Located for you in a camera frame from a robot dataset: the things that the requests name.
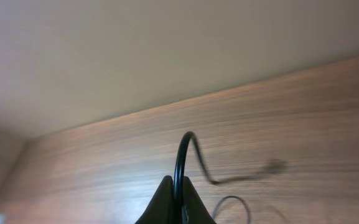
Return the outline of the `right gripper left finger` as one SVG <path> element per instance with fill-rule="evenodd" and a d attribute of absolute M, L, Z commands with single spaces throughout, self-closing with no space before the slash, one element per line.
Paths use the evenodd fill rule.
<path fill-rule="evenodd" d="M 172 224 L 173 222 L 173 180 L 171 176 L 166 175 L 135 224 Z"/>

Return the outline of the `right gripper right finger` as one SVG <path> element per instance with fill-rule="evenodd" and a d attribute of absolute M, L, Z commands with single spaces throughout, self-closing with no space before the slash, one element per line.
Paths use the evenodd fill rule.
<path fill-rule="evenodd" d="M 184 177 L 183 185 L 182 223 L 215 224 L 195 187 L 186 176 Z"/>

